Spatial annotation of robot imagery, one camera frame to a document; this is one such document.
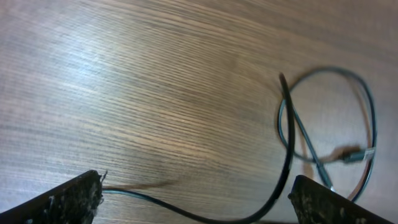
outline wooden table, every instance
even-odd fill
[[[0,211],[89,169],[190,212],[256,211],[285,149],[275,115],[278,73],[338,65],[371,87],[376,165],[360,206],[398,222],[398,4],[395,1],[1,1]],[[316,77],[293,101],[319,152],[369,141],[363,105],[344,78]],[[297,134],[296,150],[308,155]],[[347,196],[365,164],[327,165]],[[264,220],[295,222],[287,194],[296,159]],[[105,195],[94,223],[194,223],[156,205]]]

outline wood grain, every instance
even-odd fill
[[[321,65],[358,72],[376,101],[379,139],[364,208],[398,222],[398,4],[380,1],[1,1],[0,211],[88,169],[210,218],[240,218],[270,196],[285,151],[275,131],[292,82]],[[367,145],[358,93],[316,77],[293,94],[319,152]],[[297,150],[305,145],[297,138]],[[344,196],[364,164],[326,167]],[[296,221],[295,160],[264,220]],[[194,223],[105,195],[95,223]]]

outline black wire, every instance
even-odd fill
[[[294,152],[294,144],[295,144],[295,128],[294,128],[294,108],[293,108],[293,103],[292,99],[290,97],[289,93],[289,87],[287,86],[287,82],[283,74],[279,75],[280,79],[280,84],[282,85],[282,90],[284,97],[286,99],[286,108],[287,108],[287,123],[288,123],[288,134],[289,134],[289,142],[287,143],[287,152],[286,152],[286,157],[285,157],[285,162],[284,166],[282,168],[282,172],[280,174],[278,183],[272,193],[272,195],[269,197],[268,201],[266,204],[260,208],[256,213],[252,214],[249,217],[240,219],[240,220],[232,220],[232,221],[223,221],[223,220],[213,220],[210,218],[205,218],[201,217],[199,215],[192,214],[190,212],[187,212],[185,210],[182,210],[181,208],[178,208],[174,205],[171,205],[169,203],[163,202],[159,199],[150,197],[148,195],[140,194],[137,192],[131,192],[128,190],[120,190],[120,189],[103,189],[103,193],[105,194],[123,194],[123,195],[128,195],[132,196],[135,198],[140,198],[144,199],[146,201],[155,203],[157,205],[160,205],[164,208],[167,208],[173,212],[177,212],[185,217],[191,218],[193,220],[196,220],[198,222],[203,222],[203,223],[209,223],[209,224],[248,224],[248,223],[253,223],[258,220],[260,220],[265,214],[269,212],[269,210],[274,206],[276,203],[277,199],[281,195],[287,178],[289,176],[290,172],[290,167],[292,165],[292,160],[293,160],[293,152]]]
[[[326,72],[333,72],[335,74],[338,75],[342,75],[343,77],[346,78],[352,78],[353,80],[356,80],[364,89],[364,91],[366,92],[366,96],[368,98],[369,101],[369,107],[370,107],[370,120],[371,120],[371,132],[372,132],[372,140],[371,140],[371,147],[374,148],[374,155],[373,157],[368,160],[368,165],[366,167],[365,173],[364,173],[364,179],[362,180],[362,182],[360,183],[360,187],[358,189],[358,191],[355,193],[354,197],[351,199],[353,202],[355,202],[362,194],[363,190],[365,189],[366,185],[368,184],[369,178],[371,176],[372,173],[372,169],[373,169],[373,160],[374,160],[374,156],[376,155],[376,139],[377,139],[377,124],[376,124],[376,111],[374,109],[374,101],[373,101],[373,96],[372,93],[370,91],[370,88],[368,87],[368,85],[366,84],[366,82],[357,74],[355,74],[352,71],[349,71],[347,69],[344,68],[340,68],[340,67],[322,67],[322,68],[317,68],[314,69],[306,74],[304,74],[302,77],[300,77],[291,87],[290,87],[290,91],[292,91],[299,83],[301,83],[302,81],[306,80],[309,77],[312,77],[314,75],[318,75],[318,74],[323,74]],[[280,140],[282,141],[282,143],[285,145],[286,148],[288,148],[288,144],[286,142],[286,139],[283,135],[282,132],[282,112],[285,106],[285,100],[282,100],[281,104],[280,104],[280,108],[279,108],[279,114],[278,114],[278,121],[277,121],[277,126],[278,126],[278,133],[279,133],[279,137]],[[299,115],[297,114],[296,110],[294,109],[294,116],[296,119],[296,122],[303,134],[303,137],[305,139],[305,141],[307,142],[308,148],[310,150],[310,152],[313,155],[313,159],[310,158],[306,158],[303,157],[302,155],[296,153],[294,151],[294,155],[300,159],[302,159],[305,162],[316,162],[316,152],[311,144],[311,140],[307,134],[307,132],[304,129],[304,125],[301,122],[301,119],[299,117]]]

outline black cable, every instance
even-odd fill
[[[282,90],[283,94],[285,97],[286,101],[286,108],[287,108],[287,123],[288,123],[288,134],[289,134],[289,142],[286,143],[287,146],[287,152],[286,152],[286,157],[285,157],[285,162],[284,166],[282,168],[282,172],[280,174],[278,183],[272,193],[272,195],[269,197],[268,201],[266,204],[260,208],[256,213],[252,214],[249,217],[240,219],[240,220],[233,220],[233,221],[223,221],[223,220],[213,220],[205,217],[201,217],[199,215],[192,214],[190,212],[187,212],[185,210],[182,210],[181,208],[178,208],[176,206],[173,206],[169,203],[163,202],[159,199],[150,197],[148,195],[140,194],[137,192],[131,192],[128,190],[120,190],[120,189],[103,189],[103,193],[105,194],[123,194],[123,195],[128,195],[132,196],[135,198],[140,198],[144,199],[146,201],[155,203],[157,205],[160,205],[164,208],[167,208],[173,212],[177,212],[185,217],[191,218],[193,220],[196,220],[198,222],[203,222],[203,223],[209,223],[209,224],[248,224],[248,223],[253,223],[258,220],[260,220],[265,214],[269,212],[269,210],[274,206],[276,203],[277,199],[281,195],[287,178],[289,176],[290,172],[290,167],[292,165],[292,160],[293,160],[293,153],[294,153],[294,144],[295,144],[295,128],[294,128],[294,108],[293,108],[293,103],[292,99],[290,97],[289,93],[289,87],[287,86],[285,77],[283,74],[279,75],[280,79],[280,84],[282,85]]]
[[[360,183],[360,187],[358,189],[358,191],[355,193],[354,197],[351,199],[353,202],[355,202],[362,194],[363,190],[365,189],[369,178],[371,176],[372,173],[372,169],[373,169],[373,160],[374,160],[374,156],[376,155],[376,139],[377,139],[377,124],[376,124],[376,112],[374,109],[374,101],[373,101],[373,96],[372,93],[368,87],[368,85],[366,84],[366,82],[357,74],[355,74],[352,71],[349,71],[347,69],[344,68],[340,68],[340,67],[322,67],[322,68],[317,68],[312,70],[311,72],[308,72],[306,74],[304,74],[302,77],[300,77],[291,87],[290,87],[290,91],[292,91],[299,83],[301,83],[302,81],[306,80],[309,77],[312,77],[314,75],[318,75],[318,74],[322,74],[322,73],[326,73],[326,72],[333,72],[335,74],[341,75],[343,77],[346,78],[352,78],[353,80],[356,80],[364,89],[364,91],[366,92],[366,96],[368,98],[368,102],[369,102],[369,107],[370,107],[370,120],[371,120],[371,132],[372,132],[372,140],[371,140],[371,147],[373,148],[374,152],[373,152],[373,156],[372,158],[370,158],[368,160],[368,165],[367,168],[365,170],[364,173],[364,179],[362,180],[362,182]],[[288,144],[286,142],[286,139],[283,135],[282,132],[282,112],[285,106],[285,100],[282,100],[281,104],[280,104],[280,108],[279,108],[279,114],[278,114],[278,120],[277,120],[277,126],[278,126],[278,133],[279,133],[279,137],[280,140],[282,141],[282,143],[285,145],[286,148],[288,148]],[[313,159],[309,159],[306,157],[301,156],[300,154],[296,153],[294,151],[294,155],[300,159],[302,159],[305,162],[313,162],[316,163],[317,166],[318,164],[324,164],[325,162],[319,161],[317,154],[311,144],[311,140],[307,134],[307,132],[304,129],[304,125],[301,122],[301,119],[299,117],[299,115],[297,114],[296,110],[294,109],[294,116],[296,119],[296,122],[303,134],[303,137],[305,139],[305,141],[307,142],[308,148],[310,150],[310,152],[312,153]],[[329,186],[331,184],[331,182],[327,182],[327,177],[323,177],[323,175],[325,175],[325,173],[323,171],[320,171],[320,175],[322,178],[323,183],[326,186]]]

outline table surface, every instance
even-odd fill
[[[371,87],[376,163],[358,204],[398,222],[398,3],[265,0],[4,0],[0,8],[0,211],[89,169],[210,218],[270,196],[285,149],[275,130],[279,72],[338,65]],[[369,142],[366,104],[336,75],[292,98],[320,156]],[[308,155],[297,133],[296,150]],[[348,196],[365,163],[326,166]],[[263,220],[296,222],[283,194]],[[195,223],[105,195],[94,223]]]

